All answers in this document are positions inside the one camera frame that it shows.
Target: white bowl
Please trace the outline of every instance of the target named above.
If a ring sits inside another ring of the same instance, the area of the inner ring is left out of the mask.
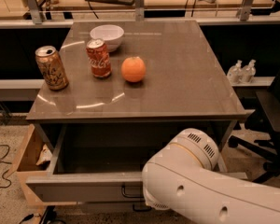
[[[109,52],[116,50],[123,39],[124,31],[117,25],[101,25],[91,30],[91,38],[101,38],[106,43]]]

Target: black cable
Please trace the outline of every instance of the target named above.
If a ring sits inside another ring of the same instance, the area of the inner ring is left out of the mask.
[[[185,9],[187,9],[187,6],[188,6],[188,1],[189,1],[189,0],[187,0],[187,1],[186,1],[186,4],[185,4]]]
[[[91,6],[91,2],[90,0],[87,0],[88,6],[90,7],[91,11],[93,12],[94,16],[99,19],[99,17],[97,16],[96,12],[93,10],[92,6]]]
[[[194,1],[194,4],[193,4],[192,13],[191,13],[191,15],[190,15],[191,17],[193,17],[193,15],[194,15],[194,8],[195,8],[195,6],[196,6],[196,1],[197,1],[197,0],[195,0],[195,1]]]
[[[0,158],[0,164],[1,164],[1,163],[4,163],[4,164],[11,164],[11,162],[9,162],[9,161],[2,161],[2,159],[4,159],[4,158],[8,155],[8,153],[9,153],[9,151],[10,151],[10,147],[9,147],[8,145],[0,145],[0,147],[7,147],[7,153],[6,153],[3,157]],[[2,179],[6,180],[6,181],[8,182],[8,185],[7,185],[7,186],[1,186],[0,189],[7,189],[7,188],[10,187],[10,185],[11,185],[11,181],[10,181],[9,179],[7,179],[7,178],[4,177],[4,175],[5,175],[7,172],[8,172],[8,170],[6,170],[5,172],[3,172],[2,175],[1,175],[1,177],[2,177]]]
[[[24,221],[27,221],[27,220],[30,220],[34,217],[35,215],[34,214],[29,214],[27,217],[25,217],[22,221],[20,221],[19,224],[22,224]]]

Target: table top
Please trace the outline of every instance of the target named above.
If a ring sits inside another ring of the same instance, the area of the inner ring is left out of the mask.
[[[125,31],[110,53],[112,75],[92,75],[86,54],[90,31],[105,22],[76,22],[60,51],[69,85],[46,84],[27,119],[76,122],[86,119],[240,119],[245,111],[196,21],[111,22]],[[127,57],[139,56],[145,78],[129,83],[121,75]]]

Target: red soda can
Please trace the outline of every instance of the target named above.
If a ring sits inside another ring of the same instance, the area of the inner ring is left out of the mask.
[[[104,40],[90,40],[86,45],[86,51],[93,75],[95,77],[108,77],[111,74],[111,63]]]
[[[51,90],[60,90],[68,85],[68,79],[63,62],[56,48],[45,46],[36,50],[35,60],[48,87]]]

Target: black chair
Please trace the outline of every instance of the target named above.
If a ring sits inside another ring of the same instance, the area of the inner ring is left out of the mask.
[[[241,145],[259,154],[267,161],[263,168],[266,171],[253,182],[263,183],[273,176],[280,175],[280,71],[266,91],[256,91],[259,106],[248,117],[245,127],[250,130],[266,132],[271,140],[256,140],[257,145],[250,144],[236,136],[229,139],[229,147]],[[262,147],[271,147],[275,153]]]

